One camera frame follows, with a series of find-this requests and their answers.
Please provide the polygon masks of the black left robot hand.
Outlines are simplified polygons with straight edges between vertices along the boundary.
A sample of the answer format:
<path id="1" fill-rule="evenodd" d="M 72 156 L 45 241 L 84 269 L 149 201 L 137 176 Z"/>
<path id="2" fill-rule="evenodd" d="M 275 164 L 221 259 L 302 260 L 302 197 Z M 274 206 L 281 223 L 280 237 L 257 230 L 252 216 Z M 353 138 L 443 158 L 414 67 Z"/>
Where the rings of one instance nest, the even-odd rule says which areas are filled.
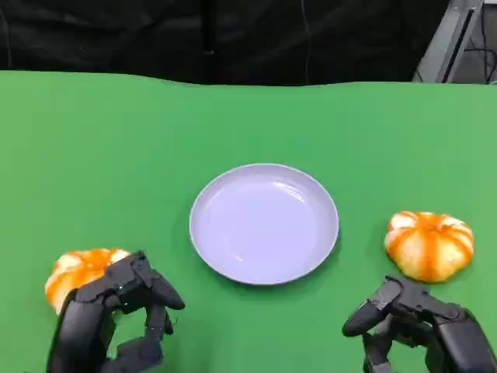
<path id="1" fill-rule="evenodd" d="M 163 361 L 162 339 L 173 333 L 168 309 L 185 304 L 141 251 L 116 261 L 104 275 L 69 292 L 47 359 L 49 372 L 143 372 Z M 144 334 L 107 356 L 115 312 L 146 311 Z"/>

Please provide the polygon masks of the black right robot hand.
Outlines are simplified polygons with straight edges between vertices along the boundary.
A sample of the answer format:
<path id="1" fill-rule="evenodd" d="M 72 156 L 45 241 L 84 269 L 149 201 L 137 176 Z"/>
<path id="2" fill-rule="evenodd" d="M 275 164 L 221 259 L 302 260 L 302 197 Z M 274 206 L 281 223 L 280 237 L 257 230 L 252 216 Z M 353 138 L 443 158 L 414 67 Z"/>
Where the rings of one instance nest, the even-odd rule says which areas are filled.
<path id="1" fill-rule="evenodd" d="M 347 319 L 342 334 L 362 337 L 364 372 L 392 372 L 388 354 L 395 341 L 425 347 L 429 372 L 496 371 L 495 353 L 473 313 L 403 276 L 387 275 Z"/>

